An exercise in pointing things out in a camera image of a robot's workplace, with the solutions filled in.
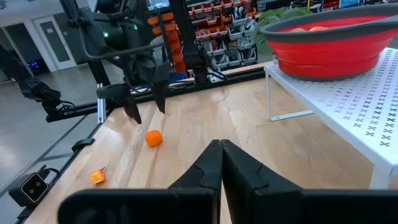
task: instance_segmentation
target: red collapsible bowl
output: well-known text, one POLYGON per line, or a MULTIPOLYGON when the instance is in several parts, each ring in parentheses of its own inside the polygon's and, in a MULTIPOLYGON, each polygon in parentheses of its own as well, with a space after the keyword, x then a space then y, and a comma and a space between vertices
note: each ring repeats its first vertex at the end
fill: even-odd
POLYGON ((265 26, 260 31, 279 68, 304 80, 337 80, 376 66, 380 52, 398 35, 398 4, 321 12, 265 26), (326 30, 290 32, 296 28, 326 30))

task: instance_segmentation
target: green plant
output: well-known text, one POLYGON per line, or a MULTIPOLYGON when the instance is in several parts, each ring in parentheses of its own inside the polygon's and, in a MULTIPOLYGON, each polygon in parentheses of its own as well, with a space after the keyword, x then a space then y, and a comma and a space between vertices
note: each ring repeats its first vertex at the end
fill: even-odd
POLYGON ((262 54, 272 53, 272 49, 268 46, 266 38, 259 32, 260 28, 271 23, 299 16, 305 16, 311 13, 312 12, 308 11, 306 7, 295 7, 293 9, 289 9, 288 7, 282 7, 280 9, 268 10, 266 12, 263 12, 259 18, 259 22, 253 35, 257 44, 258 52, 262 54))

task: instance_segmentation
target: black bracket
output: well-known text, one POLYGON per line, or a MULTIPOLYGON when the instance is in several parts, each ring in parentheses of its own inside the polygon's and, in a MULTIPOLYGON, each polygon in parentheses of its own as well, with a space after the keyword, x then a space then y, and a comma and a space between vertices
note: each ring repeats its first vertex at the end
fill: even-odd
POLYGON ((75 153, 75 152, 77 152, 77 150, 83 149, 85 146, 89 146, 89 145, 93 144, 94 142, 95 142, 95 139, 93 139, 93 138, 82 139, 82 140, 76 142, 72 146, 72 151, 73 151, 73 153, 75 153))

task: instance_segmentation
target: perforated shelf surface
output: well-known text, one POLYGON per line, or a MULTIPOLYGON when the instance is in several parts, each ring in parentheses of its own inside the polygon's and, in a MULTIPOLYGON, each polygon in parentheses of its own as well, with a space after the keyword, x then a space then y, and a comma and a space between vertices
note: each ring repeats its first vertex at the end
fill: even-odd
POLYGON ((264 70, 373 163, 398 165, 398 50, 384 49, 376 67, 340 81, 298 80, 277 65, 264 70))

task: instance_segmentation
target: wooden tabletop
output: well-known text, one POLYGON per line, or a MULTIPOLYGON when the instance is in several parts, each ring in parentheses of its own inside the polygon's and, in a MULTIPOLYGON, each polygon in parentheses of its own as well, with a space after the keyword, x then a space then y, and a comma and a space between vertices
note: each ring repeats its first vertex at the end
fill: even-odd
MULTIPOLYGON (((274 114, 305 109, 276 82, 270 85, 274 114)), ((165 114, 153 101, 139 104, 141 125, 116 109, 25 223, 57 223, 62 200, 82 189, 167 188, 212 139, 231 140, 305 188, 368 187, 372 164, 315 115, 270 122, 266 105, 265 81, 258 79, 167 98, 165 114), (144 136, 155 129, 164 141, 151 148, 144 136), (103 167, 106 181, 92 184, 90 174, 103 167)), ((221 222, 231 223, 224 192, 221 222)))

